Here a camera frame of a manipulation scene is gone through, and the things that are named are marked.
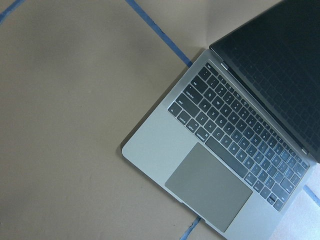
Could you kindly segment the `grey laptop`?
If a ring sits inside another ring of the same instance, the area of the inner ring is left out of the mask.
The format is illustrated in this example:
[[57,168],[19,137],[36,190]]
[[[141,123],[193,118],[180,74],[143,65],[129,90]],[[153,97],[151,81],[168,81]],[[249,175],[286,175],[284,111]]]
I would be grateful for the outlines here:
[[228,240],[268,239],[320,161],[320,3],[210,45],[121,147]]

